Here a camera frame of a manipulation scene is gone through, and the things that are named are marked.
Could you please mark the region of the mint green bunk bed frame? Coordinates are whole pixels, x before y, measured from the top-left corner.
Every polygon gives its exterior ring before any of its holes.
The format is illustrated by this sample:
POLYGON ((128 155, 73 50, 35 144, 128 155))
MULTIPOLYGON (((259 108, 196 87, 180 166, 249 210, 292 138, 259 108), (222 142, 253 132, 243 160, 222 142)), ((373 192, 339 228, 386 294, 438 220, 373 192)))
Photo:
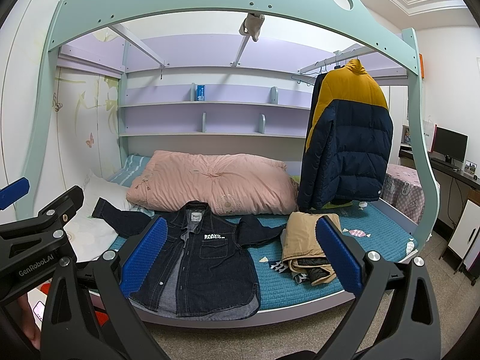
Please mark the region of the mint green bunk bed frame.
POLYGON ((419 245, 427 242, 439 213, 439 187, 425 148, 416 33, 411 28, 400 35, 391 33, 370 15, 360 0, 58 0, 42 47, 32 132, 22 171, 31 190, 16 205, 18 218, 25 219, 33 212, 47 147, 60 47, 112 24, 186 11, 244 11, 296 20, 352 38, 403 66, 408 73, 412 153, 426 199, 424 214, 413 235, 419 245))

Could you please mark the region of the dark wooden desk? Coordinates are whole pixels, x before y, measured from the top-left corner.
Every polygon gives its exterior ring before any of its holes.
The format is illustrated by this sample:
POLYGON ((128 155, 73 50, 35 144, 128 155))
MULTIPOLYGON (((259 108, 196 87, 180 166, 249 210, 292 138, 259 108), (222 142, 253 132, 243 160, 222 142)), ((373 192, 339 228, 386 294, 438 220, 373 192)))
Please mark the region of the dark wooden desk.
POLYGON ((440 208, 439 220, 449 228, 455 228, 470 193, 479 200, 479 179, 469 173, 455 170, 441 161, 431 161, 435 179, 439 183, 440 208))

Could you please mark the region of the dark denim jacket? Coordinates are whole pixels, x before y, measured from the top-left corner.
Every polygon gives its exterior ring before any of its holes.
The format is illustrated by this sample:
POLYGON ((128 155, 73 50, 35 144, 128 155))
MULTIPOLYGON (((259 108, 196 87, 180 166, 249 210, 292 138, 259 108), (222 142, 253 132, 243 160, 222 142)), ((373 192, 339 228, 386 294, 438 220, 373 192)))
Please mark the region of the dark denim jacket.
POLYGON ((163 244, 148 247, 151 261, 127 270, 124 289, 143 310, 193 321, 244 320, 261 304, 249 250, 281 236, 252 214, 233 223, 204 202, 160 214, 163 244))

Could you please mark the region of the lilac wall shelf unit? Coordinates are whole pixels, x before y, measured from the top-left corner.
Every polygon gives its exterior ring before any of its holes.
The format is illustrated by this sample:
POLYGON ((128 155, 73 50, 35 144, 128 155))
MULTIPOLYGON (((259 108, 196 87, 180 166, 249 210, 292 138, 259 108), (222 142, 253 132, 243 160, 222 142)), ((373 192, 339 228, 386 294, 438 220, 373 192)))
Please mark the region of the lilac wall shelf unit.
POLYGON ((219 68, 175 68, 128 75, 120 102, 124 137, 211 135, 303 138, 312 86, 290 75, 219 68), (197 101, 196 86, 205 86, 197 101))

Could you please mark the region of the navy yellow puffer jacket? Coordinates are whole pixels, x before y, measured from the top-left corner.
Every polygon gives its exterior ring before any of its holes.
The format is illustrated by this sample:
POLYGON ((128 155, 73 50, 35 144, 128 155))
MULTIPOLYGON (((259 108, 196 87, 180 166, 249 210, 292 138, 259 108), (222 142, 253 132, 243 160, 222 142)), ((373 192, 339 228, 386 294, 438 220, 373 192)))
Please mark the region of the navy yellow puffer jacket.
POLYGON ((393 122, 376 80, 360 60, 320 74, 312 92, 297 206, 379 199, 391 154, 393 122))

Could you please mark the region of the pink folded quilt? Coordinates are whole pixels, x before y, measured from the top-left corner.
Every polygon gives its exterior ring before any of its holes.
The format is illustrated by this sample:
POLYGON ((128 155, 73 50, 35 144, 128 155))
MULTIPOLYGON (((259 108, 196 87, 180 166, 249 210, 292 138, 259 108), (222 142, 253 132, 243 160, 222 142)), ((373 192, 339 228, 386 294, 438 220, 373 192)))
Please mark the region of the pink folded quilt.
POLYGON ((282 161, 157 150, 126 198, 152 211, 174 212, 198 201, 221 216, 288 215, 297 208, 297 194, 298 184, 282 161))

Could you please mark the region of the grey plush toy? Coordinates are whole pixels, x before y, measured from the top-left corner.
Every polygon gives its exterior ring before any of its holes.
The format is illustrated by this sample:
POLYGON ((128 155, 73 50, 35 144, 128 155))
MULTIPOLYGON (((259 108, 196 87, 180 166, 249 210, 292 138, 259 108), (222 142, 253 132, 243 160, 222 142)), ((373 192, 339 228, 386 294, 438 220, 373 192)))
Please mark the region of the grey plush toy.
POLYGON ((264 23, 265 16, 249 12, 247 17, 241 23, 239 33, 242 36, 250 37, 253 42, 257 42, 260 37, 260 30, 264 23))

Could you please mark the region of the blue box on shelf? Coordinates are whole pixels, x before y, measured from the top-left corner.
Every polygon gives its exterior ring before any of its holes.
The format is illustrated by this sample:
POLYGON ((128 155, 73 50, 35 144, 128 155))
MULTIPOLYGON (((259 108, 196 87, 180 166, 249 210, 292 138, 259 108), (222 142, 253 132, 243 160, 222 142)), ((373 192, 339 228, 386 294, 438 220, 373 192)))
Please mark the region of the blue box on shelf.
POLYGON ((205 86, 204 85, 197 85, 195 93, 196 93, 195 99, 197 101, 204 101, 205 100, 205 86))

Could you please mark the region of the black computer monitor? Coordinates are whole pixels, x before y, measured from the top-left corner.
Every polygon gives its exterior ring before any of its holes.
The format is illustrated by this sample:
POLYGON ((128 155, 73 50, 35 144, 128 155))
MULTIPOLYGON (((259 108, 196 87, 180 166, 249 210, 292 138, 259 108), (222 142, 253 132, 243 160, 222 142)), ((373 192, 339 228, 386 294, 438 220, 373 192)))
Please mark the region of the black computer monitor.
POLYGON ((432 150, 437 154, 443 155, 445 161, 449 164, 452 160, 463 162, 467 144, 467 135, 443 127, 436 127, 432 150))

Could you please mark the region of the folded beige jacket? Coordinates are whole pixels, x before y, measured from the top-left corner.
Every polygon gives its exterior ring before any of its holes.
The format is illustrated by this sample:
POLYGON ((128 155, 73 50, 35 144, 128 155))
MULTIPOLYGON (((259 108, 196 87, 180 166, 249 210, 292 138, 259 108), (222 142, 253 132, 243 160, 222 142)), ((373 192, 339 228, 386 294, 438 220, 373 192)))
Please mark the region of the folded beige jacket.
POLYGON ((311 286, 327 284, 336 278, 326 253, 316 237, 320 218, 330 219, 337 229, 340 221, 337 214, 307 214, 293 212, 281 234, 281 262, 292 275, 295 283, 310 283, 311 286))

